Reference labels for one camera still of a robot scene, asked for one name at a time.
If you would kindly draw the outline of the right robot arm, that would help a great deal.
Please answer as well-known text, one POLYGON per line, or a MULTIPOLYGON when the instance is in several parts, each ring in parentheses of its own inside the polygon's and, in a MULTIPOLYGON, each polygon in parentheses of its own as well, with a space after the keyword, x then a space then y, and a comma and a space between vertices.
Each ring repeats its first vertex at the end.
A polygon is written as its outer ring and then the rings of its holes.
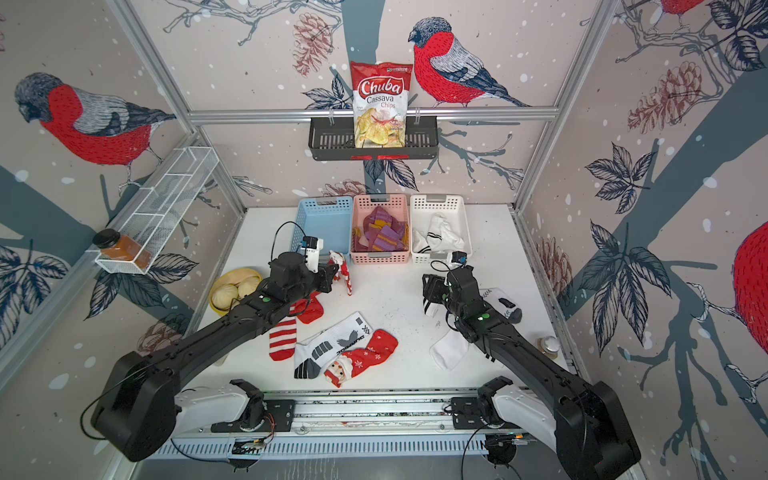
POLYGON ((465 340, 514 374, 479 388, 485 422, 523 428, 556 453, 572 479, 617 479, 640 462, 614 390, 570 373, 525 339, 511 317, 483 298, 471 266, 423 275, 422 296, 427 306, 445 307, 465 340))

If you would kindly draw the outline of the white sock two black stripes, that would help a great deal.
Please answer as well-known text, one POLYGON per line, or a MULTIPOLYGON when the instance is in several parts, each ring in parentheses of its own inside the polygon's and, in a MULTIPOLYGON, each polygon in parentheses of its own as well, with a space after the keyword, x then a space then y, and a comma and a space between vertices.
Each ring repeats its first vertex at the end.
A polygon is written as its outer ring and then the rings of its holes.
POLYGON ((444 231, 450 224, 446 221, 446 218, 441 213, 435 213, 430 219, 430 226, 427 231, 426 238, 429 242, 440 243, 444 238, 444 231))

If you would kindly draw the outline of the white black sport sock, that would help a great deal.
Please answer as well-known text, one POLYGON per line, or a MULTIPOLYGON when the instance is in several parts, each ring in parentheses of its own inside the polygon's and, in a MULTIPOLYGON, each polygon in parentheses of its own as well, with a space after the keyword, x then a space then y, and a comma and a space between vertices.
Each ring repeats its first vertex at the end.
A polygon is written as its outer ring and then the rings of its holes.
POLYGON ((360 312, 295 345, 293 378, 317 378, 339 355, 360 347, 368 340, 372 328, 360 312))

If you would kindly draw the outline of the red santa sock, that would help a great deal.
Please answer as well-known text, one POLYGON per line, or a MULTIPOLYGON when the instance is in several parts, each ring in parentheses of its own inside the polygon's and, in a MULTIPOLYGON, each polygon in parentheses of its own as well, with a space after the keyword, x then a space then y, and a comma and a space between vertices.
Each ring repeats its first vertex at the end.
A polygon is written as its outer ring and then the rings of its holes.
POLYGON ((339 252, 330 250, 328 264, 336 265, 338 267, 334 275, 334 281, 342 282, 345 285, 347 295, 351 296, 353 294, 353 286, 352 286, 348 263, 346 261, 345 256, 339 252))
POLYGON ((398 340, 385 330, 372 333, 365 347, 341 353, 323 372, 323 377, 334 387, 386 362, 399 345, 398 340))

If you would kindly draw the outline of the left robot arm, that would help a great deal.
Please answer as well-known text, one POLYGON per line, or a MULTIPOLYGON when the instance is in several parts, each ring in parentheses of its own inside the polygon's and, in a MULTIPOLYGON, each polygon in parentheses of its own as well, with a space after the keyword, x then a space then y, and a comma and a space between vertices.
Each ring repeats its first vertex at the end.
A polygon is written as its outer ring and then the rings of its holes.
POLYGON ((153 354, 122 356, 90 406, 90 425, 128 460, 148 458, 181 430, 183 407, 176 397, 189 382, 267 333, 297 302, 314 292, 329 293, 338 271, 333 263, 312 270, 300 253, 280 254, 270 262, 270 276, 219 320, 153 354))

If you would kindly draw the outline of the red snowflake sock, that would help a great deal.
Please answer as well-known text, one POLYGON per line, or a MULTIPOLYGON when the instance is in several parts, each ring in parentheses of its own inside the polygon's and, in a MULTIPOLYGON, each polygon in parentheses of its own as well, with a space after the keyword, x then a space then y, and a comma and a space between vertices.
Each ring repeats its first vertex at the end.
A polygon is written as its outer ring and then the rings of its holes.
POLYGON ((297 301, 291 306, 290 314, 305 325, 320 319, 324 315, 324 308, 318 296, 318 292, 313 292, 309 298, 297 301))

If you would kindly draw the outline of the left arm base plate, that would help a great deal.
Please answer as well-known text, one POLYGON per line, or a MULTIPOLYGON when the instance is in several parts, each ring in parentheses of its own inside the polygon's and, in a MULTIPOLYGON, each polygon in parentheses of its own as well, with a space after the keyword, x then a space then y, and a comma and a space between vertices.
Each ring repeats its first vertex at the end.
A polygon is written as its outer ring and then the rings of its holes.
POLYGON ((240 418, 229 421, 215 423, 210 427, 212 433, 228 434, 251 434, 251 433, 285 433, 292 430, 296 408, 295 400, 277 399, 265 400, 261 416, 257 423, 253 423, 250 418, 243 413, 240 418))

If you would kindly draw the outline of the purple yellow striped sock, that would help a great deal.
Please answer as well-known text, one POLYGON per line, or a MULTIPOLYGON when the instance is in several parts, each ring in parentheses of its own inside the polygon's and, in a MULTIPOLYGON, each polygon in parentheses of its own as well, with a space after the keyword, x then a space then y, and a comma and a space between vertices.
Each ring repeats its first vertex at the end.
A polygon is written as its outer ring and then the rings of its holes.
POLYGON ((377 206, 364 218, 362 227, 353 229, 354 252, 405 251, 408 225, 377 206))

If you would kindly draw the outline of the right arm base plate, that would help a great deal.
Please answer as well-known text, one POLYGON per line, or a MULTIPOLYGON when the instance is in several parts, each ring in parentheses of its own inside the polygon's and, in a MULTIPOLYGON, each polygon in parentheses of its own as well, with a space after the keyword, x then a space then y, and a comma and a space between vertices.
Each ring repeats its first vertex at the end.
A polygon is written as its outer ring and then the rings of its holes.
POLYGON ((476 397, 452 397, 443 408, 455 430, 475 430, 479 427, 490 429, 521 430, 521 427, 510 422, 492 423, 483 414, 476 397))

